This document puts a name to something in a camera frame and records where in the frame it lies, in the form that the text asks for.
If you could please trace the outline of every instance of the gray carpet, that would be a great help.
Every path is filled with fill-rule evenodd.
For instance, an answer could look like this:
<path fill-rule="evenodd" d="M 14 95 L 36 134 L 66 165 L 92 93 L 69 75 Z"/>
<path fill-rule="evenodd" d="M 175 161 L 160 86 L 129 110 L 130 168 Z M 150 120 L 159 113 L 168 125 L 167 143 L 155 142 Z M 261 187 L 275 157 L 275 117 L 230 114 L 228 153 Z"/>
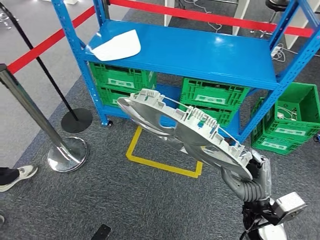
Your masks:
<path fill-rule="evenodd" d="M 154 20 L 136 11 L 130 19 L 142 22 L 139 14 L 145 22 Z M 179 21 L 183 20 L 173 18 L 171 24 Z M 198 24 L 199 29 L 206 25 Z M 314 57 L 297 81 L 316 84 L 319 64 L 320 58 Z M 277 70 L 283 66 L 275 64 Z M 165 83 L 172 80 L 179 84 L 179 77 L 159 76 Z M 250 109 L 263 94 L 247 98 L 242 118 L 248 120 Z M 244 230 L 242 202 L 216 168 L 204 165 L 195 179 L 129 161 L 125 153 L 137 128 L 134 123 L 111 117 L 112 127 L 102 127 L 82 79 L 66 98 L 72 106 L 94 113 L 91 126 L 76 134 L 89 144 L 88 159 L 75 172 L 54 172 L 46 162 L 51 143 L 40 132 L 17 164 L 35 164 L 38 172 L 0 195 L 0 214 L 7 220 L 0 229 L 1 240 L 90 240 L 101 224 L 112 229 L 110 240 L 236 240 Z M 60 125 L 66 111 L 60 104 L 50 119 L 63 137 L 69 136 Z M 320 239 L 320 144 L 310 140 L 288 156 L 262 153 L 272 160 L 273 198 L 297 191 L 308 204 L 285 225 L 288 239 Z M 146 132 L 141 134 L 134 154 L 189 170 L 195 165 Z"/>
<path fill-rule="evenodd" d="M 12 14 L 19 19 L 19 24 L 36 46 L 61 28 L 52 3 L 44 0 L 1 0 Z M 67 5 L 71 19 L 93 5 L 92 0 L 82 0 L 75 5 Z M 128 8 L 110 6 L 110 17 L 122 20 Z M 93 15 L 77 27 L 76 33 L 88 43 L 98 29 L 97 17 Z M 0 22 L 0 47 L 2 63 L 7 65 L 24 55 L 29 49 L 14 28 L 6 30 Z M 59 88 L 68 93 L 80 76 L 70 46 L 66 38 L 49 48 L 41 55 Z M 36 61 L 15 73 L 17 78 L 47 118 L 49 118 L 61 101 L 52 84 Z M 35 124 L 5 87 L 0 87 L 0 166 L 13 167 L 37 135 L 40 128 Z"/>

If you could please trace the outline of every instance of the power strip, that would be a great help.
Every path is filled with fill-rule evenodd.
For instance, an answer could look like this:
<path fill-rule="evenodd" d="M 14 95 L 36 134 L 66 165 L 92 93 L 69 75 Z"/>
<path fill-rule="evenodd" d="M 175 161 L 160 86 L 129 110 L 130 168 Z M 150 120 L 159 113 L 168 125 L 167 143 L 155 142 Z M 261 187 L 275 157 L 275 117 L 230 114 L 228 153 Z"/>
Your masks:
<path fill-rule="evenodd" d="M 271 52 L 271 57 L 274 57 L 275 54 L 277 54 L 278 51 L 280 51 L 282 49 L 281 46 L 275 46 L 275 48 L 273 48 L 273 50 Z"/>

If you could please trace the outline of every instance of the red barrier tape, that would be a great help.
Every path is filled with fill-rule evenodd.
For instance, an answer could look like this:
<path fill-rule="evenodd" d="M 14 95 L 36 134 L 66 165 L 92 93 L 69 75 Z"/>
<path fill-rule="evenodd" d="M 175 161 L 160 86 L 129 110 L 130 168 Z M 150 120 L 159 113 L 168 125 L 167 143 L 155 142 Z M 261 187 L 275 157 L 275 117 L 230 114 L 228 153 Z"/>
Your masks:
<path fill-rule="evenodd" d="M 276 27 L 275 24 L 251 21 L 245 19 L 238 19 L 230 16 L 221 16 L 216 14 L 206 14 L 204 12 L 184 10 L 180 8 L 171 8 L 167 6 L 131 1 L 131 0 L 109 0 L 111 4 L 128 7 L 132 9 L 138 9 L 146 12 L 155 13 L 155 14 L 168 14 L 174 17 L 192 19 L 202 22 L 210 22 L 228 26 L 238 26 L 245 29 L 263 30 L 272 32 Z M 286 29 L 286 34 L 297 35 L 302 37 L 309 37 L 312 34 L 313 30 L 311 28 L 299 28 L 289 26 Z"/>
<path fill-rule="evenodd" d="M 245 19 L 238 19 L 229 16 L 221 16 L 216 14 L 206 14 L 198 11 L 184 10 L 180 8 L 171 8 L 162 5 L 155 5 L 151 3 L 131 1 L 131 0 L 109 0 L 111 4 L 118 5 L 122 7 L 128 7 L 132 9 L 137 9 L 155 14 L 168 14 L 178 18 L 192 19 L 202 22 L 217 23 L 228 26 L 238 26 L 246 29 L 263 30 L 263 31 L 273 31 L 276 25 L 271 23 L 251 21 Z M 81 15 L 75 18 L 72 22 L 75 28 L 82 24 L 85 20 L 90 18 L 95 12 L 94 7 L 91 6 L 89 9 L 82 13 Z M 289 26 L 285 31 L 286 34 L 297 35 L 302 37 L 309 37 L 312 34 L 312 29 L 310 28 L 299 28 Z M 13 74 L 23 68 L 29 62 L 40 56 L 46 50 L 52 47 L 65 36 L 63 30 L 60 29 L 56 33 L 47 38 L 46 40 L 35 46 L 14 62 L 8 66 L 8 68 Z"/>
<path fill-rule="evenodd" d="M 78 15 L 78 17 L 75 18 L 72 22 L 73 26 L 75 28 L 78 27 L 79 25 L 82 24 L 85 20 L 90 18 L 93 14 L 94 14 L 94 7 L 91 6 L 91 8 Z M 8 66 L 8 68 L 12 73 L 17 73 L 17 71 L 22 69 L 23 67 L 29 64 L 29 62 L 40 56 L 41 54 L 43 54 L 45 51 L 47 51 L 48 49 L 52 47 L 53 45 L 57 43 L 58 41 L 61 40 L 65 36 L 65 33 L 63 30 L 60 29 L 57 31 L 56 33 L 47 38 L 46 40 L 35 46 L 32 50 L 30 50 L 15 61 Z"/>

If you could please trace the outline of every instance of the black pants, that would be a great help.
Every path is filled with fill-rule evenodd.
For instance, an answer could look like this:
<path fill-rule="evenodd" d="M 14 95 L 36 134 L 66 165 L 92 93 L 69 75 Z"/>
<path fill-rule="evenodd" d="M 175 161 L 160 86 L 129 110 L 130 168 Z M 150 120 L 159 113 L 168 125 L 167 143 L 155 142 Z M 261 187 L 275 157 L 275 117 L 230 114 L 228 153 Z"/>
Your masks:
<path fill-rule="evenodd" d="M 20 173 L 17 169 L 0 167 L 0 185 L 7 185 L 17 179 Z"/>

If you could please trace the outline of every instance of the dark gray carpet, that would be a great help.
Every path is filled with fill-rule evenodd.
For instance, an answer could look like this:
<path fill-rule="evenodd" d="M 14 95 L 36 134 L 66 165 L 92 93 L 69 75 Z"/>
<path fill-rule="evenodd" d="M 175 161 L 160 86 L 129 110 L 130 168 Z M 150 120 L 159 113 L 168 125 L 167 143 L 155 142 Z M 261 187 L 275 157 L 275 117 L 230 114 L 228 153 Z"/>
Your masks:
<path fill-rule="evenodd" d="M 130 17 L 142 22 L 137 19 L 138 14 L 143 21 L 155 19 L 135 11 Z M 182 20 L 173 19 L 172 24 L 175 21 Z M 198 24 L 199 29 L 205 25 Z M 320 58 L 313 58 L 297 80 L 317 84 L 319 64 Z M 283 66 L 275 65 L 277 70 Z M 177 85 L 179 79 L 159 77 Z M 247 98 L 242 118 L 248 120 L 261 94 Z M 0 214 L 7 220 L 0 229 L 1 240 L 90 240 L 101 224 L 112 229 L 110 240 L 236 240 L 244 230 L 242 202 L 216 168 L 204 165 L 202 176 L 195 179 L 129 161 L 125 153 L 135 124 L 111 117 L 112 127 L 102 127 L 82 79 L 66 97 L 72 106 L 94 113 L 91 126 L 76 134 L 89 144 L 88 159 L 75 172 L 54 172 L 46 161 L 51 142 L 40 132 L 17 163 L 35 164 L 38 172 L 0 195 Z M 70 135 L 60 126 L 65 112 L 60 104 L 50 120 L 67 137 Z M 189 170 L 195 165 L 146 132 L 141 134 L 134 154 Z M 320 144 L 310 140 L 288 156 L 263 154 L 272 159 L 273 198 L 297 191 L 308 204 L 303 213 L 285 225 L 288 239 L 320 239 Z"/>

